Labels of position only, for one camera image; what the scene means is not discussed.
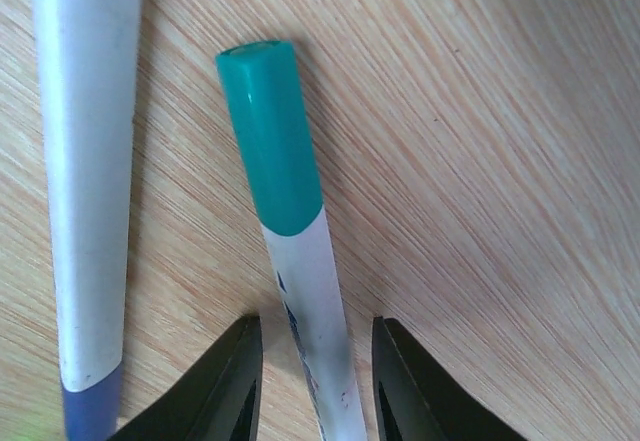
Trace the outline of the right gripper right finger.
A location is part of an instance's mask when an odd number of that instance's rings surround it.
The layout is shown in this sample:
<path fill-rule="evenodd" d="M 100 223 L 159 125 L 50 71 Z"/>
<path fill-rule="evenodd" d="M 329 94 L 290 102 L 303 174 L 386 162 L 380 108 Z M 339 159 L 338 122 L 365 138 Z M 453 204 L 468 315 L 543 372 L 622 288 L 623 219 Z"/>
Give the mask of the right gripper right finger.
<path fill-rule="evenodd" d="M 373 320 L 372 376 L 382 440 L 524 440 L 394 318 Z"/>

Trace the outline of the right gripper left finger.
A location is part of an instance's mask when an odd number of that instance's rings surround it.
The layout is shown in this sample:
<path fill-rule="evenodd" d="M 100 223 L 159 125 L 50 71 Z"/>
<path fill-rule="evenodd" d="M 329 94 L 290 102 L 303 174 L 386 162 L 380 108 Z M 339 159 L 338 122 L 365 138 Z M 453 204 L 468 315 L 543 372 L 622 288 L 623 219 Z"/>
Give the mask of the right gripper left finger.
<path fill-rule="evenodd" d="M 111 438 L 254 440 L 262 368 L 260 318 L 243 316 L 165 394 Z"/>

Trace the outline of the green marker pen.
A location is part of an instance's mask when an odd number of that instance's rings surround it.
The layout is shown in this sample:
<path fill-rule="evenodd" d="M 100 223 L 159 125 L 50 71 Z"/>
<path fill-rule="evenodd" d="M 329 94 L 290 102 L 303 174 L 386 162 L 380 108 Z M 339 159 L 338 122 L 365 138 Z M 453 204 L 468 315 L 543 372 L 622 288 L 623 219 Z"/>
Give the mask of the green marker pen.
<path fill-rule="evenodd" d="M 282 303 L 324 440 L 367 428 L 293 45 L 215 58 Z"/>

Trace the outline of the purple marker pen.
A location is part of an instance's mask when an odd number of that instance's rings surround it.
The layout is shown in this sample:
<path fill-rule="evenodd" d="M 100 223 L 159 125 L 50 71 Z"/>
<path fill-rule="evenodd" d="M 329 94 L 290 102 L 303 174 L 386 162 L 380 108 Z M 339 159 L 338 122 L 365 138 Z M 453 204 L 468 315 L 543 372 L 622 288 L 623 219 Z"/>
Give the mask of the purple marker pen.
<path fill-rule="evenodd" d="M 32 0 L 64 425 L 116 429 L 141 0 Z"/>

